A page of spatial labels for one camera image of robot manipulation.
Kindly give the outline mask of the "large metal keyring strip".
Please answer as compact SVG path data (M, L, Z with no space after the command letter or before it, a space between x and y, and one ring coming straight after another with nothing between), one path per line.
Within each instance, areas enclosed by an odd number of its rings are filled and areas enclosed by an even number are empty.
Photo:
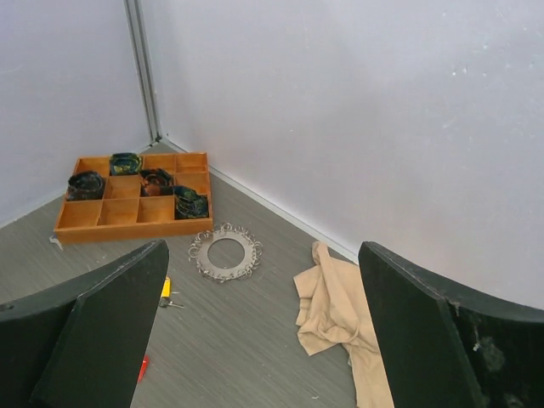
M217 224L198 233L188 250L189 260L204 277L219 283L246 279L260 265L263 244L245 228Z

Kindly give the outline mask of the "red tag key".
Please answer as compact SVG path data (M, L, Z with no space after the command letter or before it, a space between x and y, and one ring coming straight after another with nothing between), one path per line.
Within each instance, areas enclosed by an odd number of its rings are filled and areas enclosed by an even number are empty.
M148 368L149 362L150 362L150 358L146 354L144 356L144 358L143 358L143 361L142 361L142 364L141 364L141 367L140 367L140 370L139 370L139 376L138 376L138 382L139 383L143 380L143 378L145 376L145 373L146 373L146 370Z

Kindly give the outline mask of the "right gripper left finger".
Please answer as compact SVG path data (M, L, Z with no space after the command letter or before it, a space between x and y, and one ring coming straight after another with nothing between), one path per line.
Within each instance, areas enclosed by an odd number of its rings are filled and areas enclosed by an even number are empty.
M3 407L129 407L169 250L151 241L1 306Z

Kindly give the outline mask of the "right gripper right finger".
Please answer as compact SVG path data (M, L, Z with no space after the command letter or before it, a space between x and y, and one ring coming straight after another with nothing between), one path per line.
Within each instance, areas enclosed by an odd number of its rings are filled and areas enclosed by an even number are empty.
M359 265L394 405L541 407L543 312L424 269L376 242Z

